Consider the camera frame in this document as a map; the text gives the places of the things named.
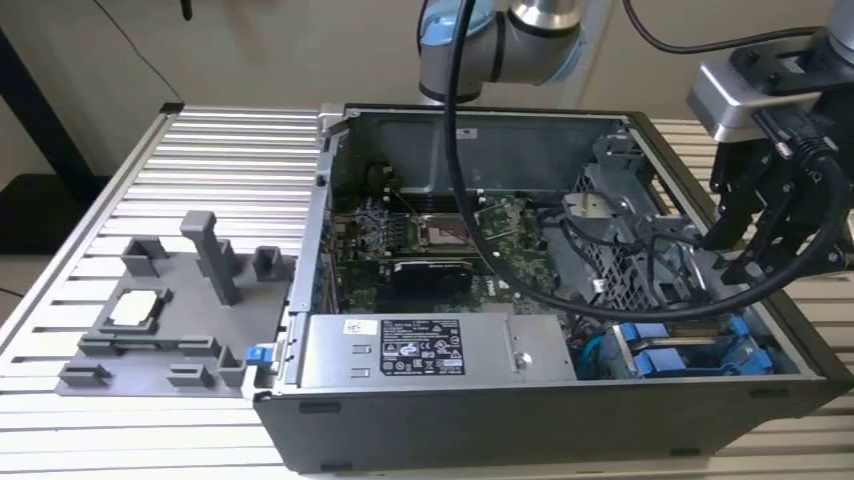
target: gray 3d-printed holder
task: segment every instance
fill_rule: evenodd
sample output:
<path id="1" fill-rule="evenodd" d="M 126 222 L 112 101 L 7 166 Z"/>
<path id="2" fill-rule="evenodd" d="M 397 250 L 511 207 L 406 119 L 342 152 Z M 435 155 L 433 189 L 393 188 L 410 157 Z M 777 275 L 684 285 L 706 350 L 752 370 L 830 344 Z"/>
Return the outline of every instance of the gray 3d-printed holder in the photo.
<path id="1" fill-rule="evenodd" d="M 243 355 L 275 341 L 294 259 L 275 247 L 235 255 L 215 222 L 210 212 L 184 218 L 199 255 L 167 254 L 152 237 L 132 239 L 128 271 L 60 372 L 60 395 L 241 397 Z M 139 325 L 118 325 L 110 315 L 134 290 L 155 291 L 159 304 Z"/>

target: slotted aluminum surface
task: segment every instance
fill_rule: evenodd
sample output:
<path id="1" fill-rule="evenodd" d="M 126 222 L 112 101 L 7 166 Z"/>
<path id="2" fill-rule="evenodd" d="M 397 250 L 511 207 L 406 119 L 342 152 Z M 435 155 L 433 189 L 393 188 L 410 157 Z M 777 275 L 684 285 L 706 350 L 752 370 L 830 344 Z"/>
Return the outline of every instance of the slotted aluminum surface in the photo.
<path id="1" fill-rule="evenodd" d="M 94 208 L 79 241 L 0 329 L 0 340 L 11 338 L 0 356 L 0 473 L 62 480 L 298 477 L 245 400 L 63 398 L 52 390 L 124 271 L 118 255 L 132 235 L 160 235 L 168 250 L 187 251 L 179 220 L 188 209 L 209 209 L 237 250 L 273 244 L 297 254 L 318 154 L 315 115 L 188 107 L 159 118 L 108 187 L 115 195 Z M 702 128 L 686 121 L 657 126 L 706 184 L 714 144 Z M 854 368 L 852 277 L 804 280 L 788 292 Z M 389 472 L 386 478 L 849 479 L 852 451 L 849 395 L 804 419 L 762 425 L 710 460 Z"/>

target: warning label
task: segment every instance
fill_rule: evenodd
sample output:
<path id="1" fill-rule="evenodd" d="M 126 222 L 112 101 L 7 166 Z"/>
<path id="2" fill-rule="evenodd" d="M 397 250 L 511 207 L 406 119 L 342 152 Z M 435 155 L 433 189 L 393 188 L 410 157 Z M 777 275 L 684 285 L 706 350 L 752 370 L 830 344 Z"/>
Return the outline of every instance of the warning label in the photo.
<path id="1" fill-rule="evenodd" d="M 459 320 L 383 320 L 385 375 L 465 375 Z"/>

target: white wall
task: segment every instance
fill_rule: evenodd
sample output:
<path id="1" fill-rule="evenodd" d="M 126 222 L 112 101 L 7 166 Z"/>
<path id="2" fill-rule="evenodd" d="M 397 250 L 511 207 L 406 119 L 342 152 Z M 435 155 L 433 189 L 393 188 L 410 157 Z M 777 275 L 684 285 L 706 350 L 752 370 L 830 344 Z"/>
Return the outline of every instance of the white wall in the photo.
<path id="1" fill-rule="evenodd" d="M 102 0 L 187 103 L 413 103 L 421 0 Z M 0 25 L 80 147 L 111 171 L 174 100 L 91 0 L 0 0 Z M 563 87 L 494 87 L 489 105 L 551 106 Z"/>
<path id="2" fill-rule="evenodd" d="M 589 1 L 615 7 L 579 106 L 689 118 L 684 99 L 700 58 L 653 50 L 632 30 L 620 0 Z M 178 0 L 102 2 L 188 103 L 317 107 L 419 99 L 421 0 L 194 0 L 188 23 Z M 822 23 L 832 0 L 636 4 L 664 39 L 697 43 Z M 112 172 L 160 105 L 174 100 L 170 90 L 91 0 L 0 0 L 0 26 L 94 169 Z M 573 80 L 583 83 L 583 75 Z M 489 86 L 482 104 L 569 108 L 577 90 Z M 0 142 L 6 149 L 10 142 Z M 22 148 L 16 157 L 32 157 L 32 148 Z"/>
<path id="3" fill-rule="evenodd" d="M 634 0 L 648 29 L 664 41 L 696 45 L 770 30 L 824 25 L 834 0 Z M 693 118 L 685 104 L 700 63 L 714 55 L 670 55 L 638 36 L 617 5 L 581 108 L 634 110 L 654 118 Z"/>

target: green circuit board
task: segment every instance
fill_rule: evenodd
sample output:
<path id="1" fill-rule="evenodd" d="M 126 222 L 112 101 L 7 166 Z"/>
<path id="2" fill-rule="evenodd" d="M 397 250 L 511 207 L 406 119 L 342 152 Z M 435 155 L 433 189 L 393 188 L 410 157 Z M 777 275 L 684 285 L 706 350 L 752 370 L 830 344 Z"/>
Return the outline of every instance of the green circuit board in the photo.
<path id="1" fill-rule="evenodd" d="M 350 214 L 359 218 L 367 209 Z M 343 313 L 551 312 L 521 296 L 489 271 L 469 241 L 459 216 L 370 213 L 371 221 L 337 228 L 338 282 Z M 487 195 L 477 213 L 482 232 L 519 278 L 547 292 L 559 288 L 546 243 L 527 200 L 514 195 Z M 381 225 L 382 235 L 371 230 Z M 391 285 L 391 271 L 401 261 L 430 259 L 473 265 L 471 289 L 442 299 L 403 297 Z"/>

